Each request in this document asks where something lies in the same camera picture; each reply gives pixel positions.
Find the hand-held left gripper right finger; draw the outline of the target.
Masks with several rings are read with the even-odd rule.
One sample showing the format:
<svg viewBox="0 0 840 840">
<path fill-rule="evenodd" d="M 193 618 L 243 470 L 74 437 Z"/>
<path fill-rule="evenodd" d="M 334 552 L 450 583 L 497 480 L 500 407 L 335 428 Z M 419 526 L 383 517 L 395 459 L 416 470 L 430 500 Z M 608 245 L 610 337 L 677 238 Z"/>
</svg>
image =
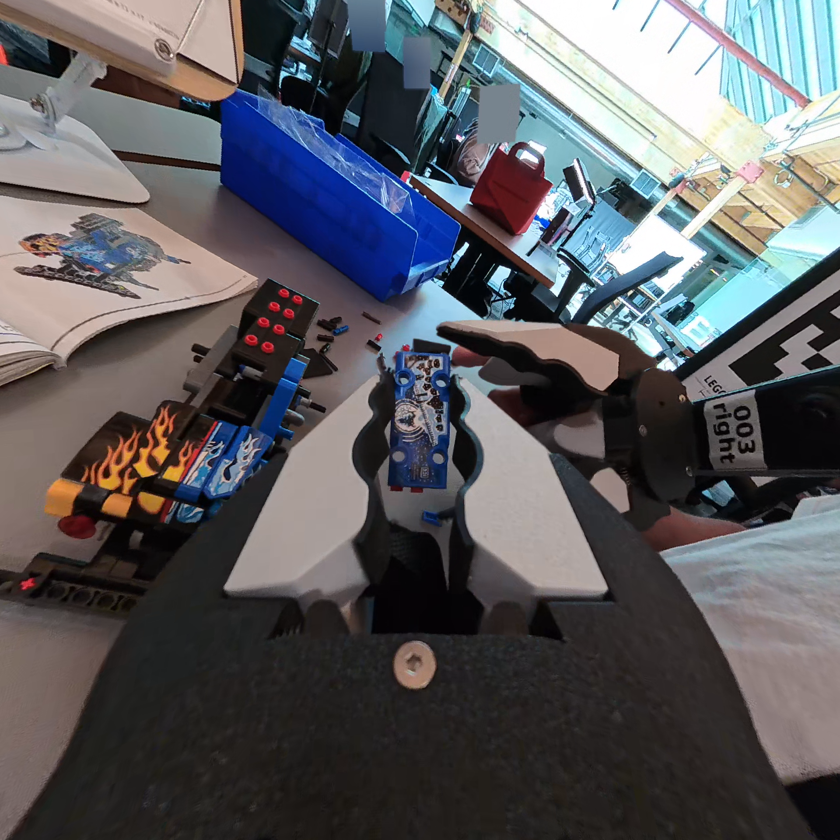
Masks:
<svg viewBox="0 0 840 840">
<path fill-rule="evenodd" d="M 549 451 L 462 377 L 453 379 L 451 462 L 463 484 L 449 585 L 487 610 L 509 602 L 600 602 L 607 584 Z"/>
</svg>

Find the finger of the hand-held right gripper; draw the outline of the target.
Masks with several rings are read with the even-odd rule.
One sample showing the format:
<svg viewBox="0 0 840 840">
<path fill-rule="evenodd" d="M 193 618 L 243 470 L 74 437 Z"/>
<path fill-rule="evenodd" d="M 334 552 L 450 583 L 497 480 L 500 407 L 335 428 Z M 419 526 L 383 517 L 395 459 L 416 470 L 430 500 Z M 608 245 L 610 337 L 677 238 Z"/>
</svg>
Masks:
<svg viewBox="0 0 840 840">
<path fill-rule="evenodd" d="M 539 365 L 515 365 L 502 358 L 489 358 L 480 367 L 478 376 L 485 382 L 504 387 L 533 386 L 549 389 L 552 386 L 551 379 Z"/>
<path fill-rule="evenodd" d="M 567 395 L 604 394 L 620 372 L 617 353 L 558 323 L 445 321 L 437 335 L 482 356 L 539 365 L 552 381 L 550 389 Z"/>
</svg>

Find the blue printed lego panel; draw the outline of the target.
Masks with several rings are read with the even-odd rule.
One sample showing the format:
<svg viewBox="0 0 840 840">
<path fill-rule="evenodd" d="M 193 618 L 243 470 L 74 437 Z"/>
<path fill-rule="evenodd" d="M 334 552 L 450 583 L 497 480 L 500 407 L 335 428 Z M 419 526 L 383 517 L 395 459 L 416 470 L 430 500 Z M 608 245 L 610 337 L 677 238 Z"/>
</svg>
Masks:
<svg viewBox="0 0 840 840">
<path fill-rule="evenodd" d="M 448 480 L 450 357 L 405 347 L 395 355 L 388 485 L 442 490 Z"/>
</svg>

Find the lego truck model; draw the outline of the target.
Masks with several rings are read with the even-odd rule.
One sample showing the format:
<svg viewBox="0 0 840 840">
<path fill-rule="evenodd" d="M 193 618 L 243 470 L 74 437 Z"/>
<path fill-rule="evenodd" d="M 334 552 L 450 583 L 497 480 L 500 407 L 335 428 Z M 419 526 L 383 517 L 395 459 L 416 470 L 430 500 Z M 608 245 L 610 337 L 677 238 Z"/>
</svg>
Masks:
<svg viewBox="0 0 840 840">
<path fill-rule="evenodd" d="M 115 413 L 46 494 L 45 513 L 90 557 L 52 550 L 2 570 L 2 600 L 126 616 L 194 532 L 287 452 L 301 411 L 326 412 L 301 378 L 318 310 L 267 279 L 238 325 L 192 346 L 185 400 L 164 400 L 150 418 Z"/>
</svg>

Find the person's right forearm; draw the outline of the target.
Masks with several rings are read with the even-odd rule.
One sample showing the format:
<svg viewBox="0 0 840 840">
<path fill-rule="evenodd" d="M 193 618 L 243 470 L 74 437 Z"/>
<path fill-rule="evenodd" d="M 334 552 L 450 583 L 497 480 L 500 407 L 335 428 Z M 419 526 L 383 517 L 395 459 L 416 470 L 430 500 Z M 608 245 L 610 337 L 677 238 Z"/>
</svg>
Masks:
<svg viewBox="0 0 840 840">
<path fill-rule="evenodd" d="M 672 507 L 667 516 L 641 532 L 641 536 L 653 550 L 661 553 L 747 530 L 736 522 L 698 517 Z"/>
</svg>

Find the scattered small lego pieces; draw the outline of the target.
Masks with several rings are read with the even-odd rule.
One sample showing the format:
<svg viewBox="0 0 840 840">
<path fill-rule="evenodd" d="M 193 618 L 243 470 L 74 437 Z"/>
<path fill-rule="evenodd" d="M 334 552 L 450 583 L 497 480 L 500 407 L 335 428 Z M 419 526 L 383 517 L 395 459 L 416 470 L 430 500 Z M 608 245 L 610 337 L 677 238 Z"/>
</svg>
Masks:
<svg viewBox="0 0 840 840">
<path fill-rule="evenodd" d="M 335 361 L 342 354 L 334 349 L 337 342 L 342 342 L 344 337 L 351 336 L 354 340 L 363 342 L 363 346 L 369 354 L 382 354 L 386 360 L 394 361 L 396 354 L 450 354 L 452 346 L 447 343 L 425 339 L 412 338 L 396 334 L 393 330 L 387 332 L 381 318 L 367 311 L 361 311 L 359 316 L 360 325 L 355 327 L 355 322 L 350 318 L 341 315 L 330 318 L 319 318 L 316 321 L 316 332 L 312 342 L 314 351 L 327 358 L 327 365 L 331 371 L 339 371 L 340 365 Z"/>
</svg>

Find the lego instruction booklet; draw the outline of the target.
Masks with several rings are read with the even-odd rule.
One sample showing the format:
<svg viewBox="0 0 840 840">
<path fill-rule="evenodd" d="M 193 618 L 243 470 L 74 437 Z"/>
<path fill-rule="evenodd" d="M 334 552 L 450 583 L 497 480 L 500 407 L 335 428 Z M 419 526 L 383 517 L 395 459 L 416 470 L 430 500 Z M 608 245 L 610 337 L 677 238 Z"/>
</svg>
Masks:
<svg viewBox="0 0 840 840">
<path fill-rule="evenodd" d="M 135 208 L 1 198 L 1 384 L 67 365 L 82 344 L 259 281 Z"/>
</svg>

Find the person's right hand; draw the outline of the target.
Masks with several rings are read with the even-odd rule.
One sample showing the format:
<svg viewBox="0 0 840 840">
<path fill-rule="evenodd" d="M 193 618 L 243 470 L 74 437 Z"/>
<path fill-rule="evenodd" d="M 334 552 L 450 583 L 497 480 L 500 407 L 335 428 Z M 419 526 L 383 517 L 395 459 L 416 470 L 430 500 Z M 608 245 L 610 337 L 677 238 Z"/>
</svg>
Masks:
<svg viewBox="0 0 840 840">
<path fill-rule="evenodd" d="M 489 360 L 490 357 L 459 346 L 454 348 L 451 355 L 452 365 L 461 368 L 480 369 Z M 488 398 L 521 426 L 528 427 L 536 423 L 534 411 L 522 401 L 518 386 L 497 388 L 488 393 Z"/>
</svg>

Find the dark blue office chair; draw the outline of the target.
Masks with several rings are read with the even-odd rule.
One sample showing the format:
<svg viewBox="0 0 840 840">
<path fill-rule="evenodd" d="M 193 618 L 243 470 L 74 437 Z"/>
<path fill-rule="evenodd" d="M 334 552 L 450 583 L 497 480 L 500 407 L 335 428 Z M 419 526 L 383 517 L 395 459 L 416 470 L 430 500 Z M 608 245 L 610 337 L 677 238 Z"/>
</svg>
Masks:
<svg viewBox="0 0 840 840">
<path fill-rule="evenodd" d="M 506 288 L 512 295 L 513 305 L 502 317 L 512 321 L 560 323 L 565 326 L 585 325 L 609 303 L 637 290 L 650 280 L 663 277 L 682 262 L 683 258 L 662 252 L 605 284 L 593 280 L 578 259 L 570 257 L 568 260 L 570 272 L 556 295 L 543 284 L 526 280 L 523 274 L 516 274 L 510 278 L 506 282 Z M 569 304 L 582 286 L 591 287 L 591 293 L 583 300 L 576 313 L 571 315 L 568 311 Z"/>
</svg>

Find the wooden office table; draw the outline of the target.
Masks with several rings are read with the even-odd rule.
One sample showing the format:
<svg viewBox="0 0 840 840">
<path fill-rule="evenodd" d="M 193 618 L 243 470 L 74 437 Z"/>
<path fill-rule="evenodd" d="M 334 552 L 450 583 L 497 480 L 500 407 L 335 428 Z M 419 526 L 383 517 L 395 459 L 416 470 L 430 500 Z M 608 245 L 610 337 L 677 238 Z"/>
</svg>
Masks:
<svg viewBox="0 0 840 840">
<path fill-rule="evenodd" d="M 412 174 L 409 183 L 428 201 L 478 236 L 498 255 L 534 277 L 546 288 L 557 281 L 560 260 L 551 250 L 538 247 L 539 236 L 528 231 L 513 235 L 493 222 L 470 202 L 467 187 Z"/>
</svg>

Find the studio light panel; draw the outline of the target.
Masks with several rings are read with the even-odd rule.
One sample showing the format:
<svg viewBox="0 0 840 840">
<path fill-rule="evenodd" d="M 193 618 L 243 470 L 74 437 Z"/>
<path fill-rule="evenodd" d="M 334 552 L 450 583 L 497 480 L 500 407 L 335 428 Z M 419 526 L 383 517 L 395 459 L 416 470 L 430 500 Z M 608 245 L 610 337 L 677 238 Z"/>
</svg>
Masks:
<svg viewBox="0 0 840 840">
<path fill-rule="evenodd" d="M 565 184 L 579 209 L 590 209 L 595 205 L 595 190 L 589 179 L 584 163 L 579 158 L 563 168 Z"/>
</svg>

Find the red tote bag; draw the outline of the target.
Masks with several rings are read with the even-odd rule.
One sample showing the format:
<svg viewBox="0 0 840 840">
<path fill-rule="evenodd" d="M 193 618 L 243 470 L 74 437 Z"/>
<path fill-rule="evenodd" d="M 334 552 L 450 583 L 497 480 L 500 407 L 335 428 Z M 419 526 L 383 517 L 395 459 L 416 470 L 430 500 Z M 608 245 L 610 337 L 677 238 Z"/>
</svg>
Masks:
<svg viewBox="0 0 840 840">
<path fill-rule="evenodd" d="M 518 236 L 529 229 L 551 188 L 542 153 L 527 142 L 518 142 L 508 152 L 495 151 L 469 202 L 510 235 Z"/>
</svg>

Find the blue storage bin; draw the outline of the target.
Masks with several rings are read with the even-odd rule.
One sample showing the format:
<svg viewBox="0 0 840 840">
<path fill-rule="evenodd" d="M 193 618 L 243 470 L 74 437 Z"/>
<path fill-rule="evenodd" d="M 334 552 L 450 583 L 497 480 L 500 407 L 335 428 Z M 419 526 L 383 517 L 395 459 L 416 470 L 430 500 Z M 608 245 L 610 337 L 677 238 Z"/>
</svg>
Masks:
<svg viewBox="0 0 840 840">
<path fill-rule="evenodd" d="M 258 96 L 236 91 L 220 113 L 221 183 L 373 298 L 401 296 L 447 267 L 460 226 L 412 187 L 408 224 L 262 117 Z"/>
</svg>

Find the clear plastic bag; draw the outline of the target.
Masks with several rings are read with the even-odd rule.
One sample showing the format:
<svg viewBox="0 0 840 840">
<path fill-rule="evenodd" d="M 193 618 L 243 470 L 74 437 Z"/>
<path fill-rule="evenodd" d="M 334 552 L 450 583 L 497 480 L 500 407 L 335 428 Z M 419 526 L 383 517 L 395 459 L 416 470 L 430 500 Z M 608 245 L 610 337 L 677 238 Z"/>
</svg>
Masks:
<svg viewBox="0 0 840 840">
<path fill-rule="evenodd" d="M 258 88 L 258 111 L 311 155 L 344 176 L 389 212 L 408 224 L 416 223 L 411 189 L 353 143 L 345 143 L 341 134 L 329 134 L 320 119 L 284 106 L 262 86 Z"/>
</svg>

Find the white monitor stand base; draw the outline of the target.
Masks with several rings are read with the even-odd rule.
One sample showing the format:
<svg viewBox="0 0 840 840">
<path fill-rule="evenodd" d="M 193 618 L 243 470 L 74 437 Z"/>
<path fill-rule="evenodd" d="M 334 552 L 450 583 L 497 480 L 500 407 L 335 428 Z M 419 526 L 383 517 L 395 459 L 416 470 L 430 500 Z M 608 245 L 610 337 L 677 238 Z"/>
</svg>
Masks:
<svg viewBox="0 0 840 840">
<path fill-rule="evenodd" d="M 87 125 L 68 117 L 107 70 L 101 60 L 79 53 L 37 97 L 1 96 L 3 184 L 128 204 L 150 200 L 115 153 Z"/>
</svg>

